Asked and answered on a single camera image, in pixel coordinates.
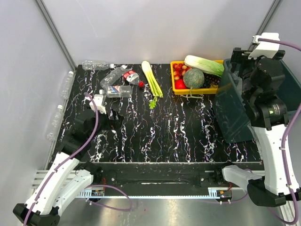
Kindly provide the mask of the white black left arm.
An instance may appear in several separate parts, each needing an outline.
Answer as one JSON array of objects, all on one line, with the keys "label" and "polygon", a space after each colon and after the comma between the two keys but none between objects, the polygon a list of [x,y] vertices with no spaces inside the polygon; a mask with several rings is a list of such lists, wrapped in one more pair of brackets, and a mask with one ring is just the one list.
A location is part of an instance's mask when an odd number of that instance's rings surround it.
[{"label": "white black left arm", "polygon": [[55,160],[42,182],[25,203],[18,203],[14,215],[25,226],[56,226],[70,203],[87,186],[97,186],[102,169],[91,162],[81,163],[91,140],[105,130],[117,130],[124,117],[92,109],[81,111],[64,135]]}]

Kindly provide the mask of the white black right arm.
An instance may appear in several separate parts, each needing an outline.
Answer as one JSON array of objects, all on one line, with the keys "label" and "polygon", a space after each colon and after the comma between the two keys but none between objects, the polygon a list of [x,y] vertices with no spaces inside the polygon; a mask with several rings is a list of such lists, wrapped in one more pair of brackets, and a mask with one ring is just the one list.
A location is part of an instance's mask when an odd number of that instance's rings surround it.
[{"label": "white black right arm", "polygon": [[214,174],[219,186],[229,182],[247,191],[255,205],[278,207],[301,199],[285,130],[297,111],[293,94],[300,85],[282,62],[285,52],[252,57],[234,48],[223,62],[224,71],[214,98],[214,113],[227,143],[256,140],[264,176],[227,163]]}]

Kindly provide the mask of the clear bottle blue red label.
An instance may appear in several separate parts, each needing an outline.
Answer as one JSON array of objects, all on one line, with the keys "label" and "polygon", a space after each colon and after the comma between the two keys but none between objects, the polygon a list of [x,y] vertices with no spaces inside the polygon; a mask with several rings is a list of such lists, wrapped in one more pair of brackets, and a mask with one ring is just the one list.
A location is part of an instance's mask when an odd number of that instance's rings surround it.
[{"label": "clear bottle blue red label", "polygon": [[131,86],[108,86],[100,89],[99,94],[107,98],[129,98],[132,96],[133,90]]}]

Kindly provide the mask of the clear ribbed bottle white cap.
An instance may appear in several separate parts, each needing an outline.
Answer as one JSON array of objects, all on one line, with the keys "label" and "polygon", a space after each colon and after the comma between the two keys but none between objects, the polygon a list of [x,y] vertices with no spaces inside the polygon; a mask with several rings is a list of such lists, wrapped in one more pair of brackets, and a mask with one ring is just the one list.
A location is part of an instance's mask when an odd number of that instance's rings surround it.
[{"label": "clear ribbed bottle white cap", "polygon": [[235,71],[234,73],[231,74],[233,82],[237,88],[237,91],[239,94],[242,94],[242,85],[243,85],[243,80],[238,76],[238,71]]}]

